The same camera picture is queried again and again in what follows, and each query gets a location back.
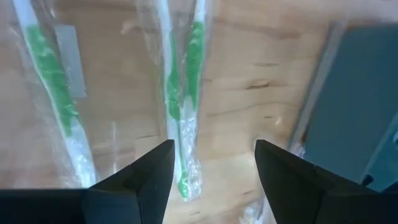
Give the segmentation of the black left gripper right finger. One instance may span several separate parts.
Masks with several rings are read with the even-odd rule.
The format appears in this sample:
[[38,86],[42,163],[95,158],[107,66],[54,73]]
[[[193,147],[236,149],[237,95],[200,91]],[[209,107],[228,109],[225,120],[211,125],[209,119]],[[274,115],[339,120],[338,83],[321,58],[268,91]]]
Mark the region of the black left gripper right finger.
[[398,224],[398,191],[371,190],[263,139],[254,157],[277,224]]

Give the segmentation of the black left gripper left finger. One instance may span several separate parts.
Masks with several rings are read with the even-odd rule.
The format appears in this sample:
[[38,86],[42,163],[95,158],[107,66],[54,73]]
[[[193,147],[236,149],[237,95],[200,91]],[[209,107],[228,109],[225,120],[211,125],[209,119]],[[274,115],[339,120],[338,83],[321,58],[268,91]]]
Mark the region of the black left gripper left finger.
[[85,189],[2,189],[0,224],[162,224],[174,176],[168,139]]

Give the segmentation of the green toothbrush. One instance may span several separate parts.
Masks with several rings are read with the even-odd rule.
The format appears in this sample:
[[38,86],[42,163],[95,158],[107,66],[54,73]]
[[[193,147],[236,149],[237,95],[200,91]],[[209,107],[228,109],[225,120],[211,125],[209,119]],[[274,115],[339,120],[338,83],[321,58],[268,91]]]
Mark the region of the green toothbrush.
[[70,96],[66,72],[39,25],[30,0],[12,0],[36,74],[52,105],[76,177],[82,187],[96,183],[96,169],[79,112]]
[[174,177],[177,189],[184,201],[193,199],[192,188],[188,182],[188,169],[182,149],[182,131],[180,114],[180,87],[178,62],[174,31],[169,11],[168,0],[154,0],[159,18],[162,57],[163,57],[163,92],[167,138],[175,143]]
[[186,54],[186,90],[183,97],[187,134],[197,133],[197,114],[200,97],[200,80],[205,59],[206,0],[195,0],[195,12],[188,35]]

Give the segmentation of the teal plastic basket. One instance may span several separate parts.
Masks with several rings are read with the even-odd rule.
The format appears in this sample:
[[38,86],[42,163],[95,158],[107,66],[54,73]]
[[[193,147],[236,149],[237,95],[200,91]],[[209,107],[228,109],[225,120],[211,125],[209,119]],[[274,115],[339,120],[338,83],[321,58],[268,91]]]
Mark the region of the teal plastic basket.
[[382,192],[398,183],[398,23],[348,29],[311,113],[304,158]]

